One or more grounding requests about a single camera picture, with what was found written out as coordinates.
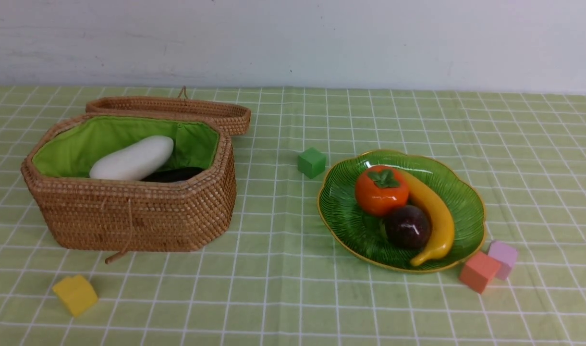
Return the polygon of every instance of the green fabric lining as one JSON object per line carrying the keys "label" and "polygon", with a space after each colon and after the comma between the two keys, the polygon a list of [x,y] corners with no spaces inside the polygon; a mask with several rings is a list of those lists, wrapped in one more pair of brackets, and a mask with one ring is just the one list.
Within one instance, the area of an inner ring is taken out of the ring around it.
{"label": "green fabric lining", "polygon": [[39,149],[32,162],[50,177],[87,178],[100,158],[156,135],[174,140],[173,153],[159,171],[212,166],[219,134],[205,123],[119,116],[92,118],[59,134]]}

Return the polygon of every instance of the yellow banana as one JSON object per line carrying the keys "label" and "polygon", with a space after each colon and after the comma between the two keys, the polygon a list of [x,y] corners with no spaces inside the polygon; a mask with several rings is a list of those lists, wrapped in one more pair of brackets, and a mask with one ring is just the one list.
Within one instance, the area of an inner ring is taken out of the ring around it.
{"label": "yellow banana", "polygon": [[432,225],[432,234],[423,250],[410,260],[413,267],[418,267],[428,260],[441,259],[451,251],[455,240],[455,223],[451,211],[440,196],[407,171],[400,170],[409,185],[409,199],[421,209]]}

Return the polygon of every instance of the green plate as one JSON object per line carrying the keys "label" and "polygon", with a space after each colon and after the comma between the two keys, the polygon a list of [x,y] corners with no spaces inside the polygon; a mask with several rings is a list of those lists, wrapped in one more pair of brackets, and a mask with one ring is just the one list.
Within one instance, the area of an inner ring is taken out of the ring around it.
{"label": "green plate", "polygon": [[[361,211],[355,200],[355,182],[368,167],[379,164],[408,171],[445,202],[455,222],[455,242],[445,258],[413,267],[409,261],[420,250],[390,245],[380,219]],[[399,272],[430,273],[451,268],[480,250],[487,236],[485,204],[475,189],[436,160],[395,150],[370,151],[335,164],[325,176],[317,206],[321,219],[342,246],[358,258]]]}

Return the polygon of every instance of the yellow block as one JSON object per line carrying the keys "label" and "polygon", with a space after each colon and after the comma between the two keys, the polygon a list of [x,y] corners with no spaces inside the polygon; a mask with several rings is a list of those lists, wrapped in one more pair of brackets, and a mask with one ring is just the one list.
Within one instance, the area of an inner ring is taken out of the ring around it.
{"label": "yellow block", "polygon": [[99,300],[92,285],[79,274],[65,277],[54,285],[52,290],[73,317],[78,317]]}

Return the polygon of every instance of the orange block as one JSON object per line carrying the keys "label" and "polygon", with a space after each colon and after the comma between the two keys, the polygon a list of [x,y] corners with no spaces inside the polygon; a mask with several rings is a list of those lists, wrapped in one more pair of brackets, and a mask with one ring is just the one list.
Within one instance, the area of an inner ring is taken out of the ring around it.
{"label": "orange block", "polygon": [[482,294],[499,270],[499,261],[479,251],[464,264],[462,273],[460,273],[460,281],[476,293]]}

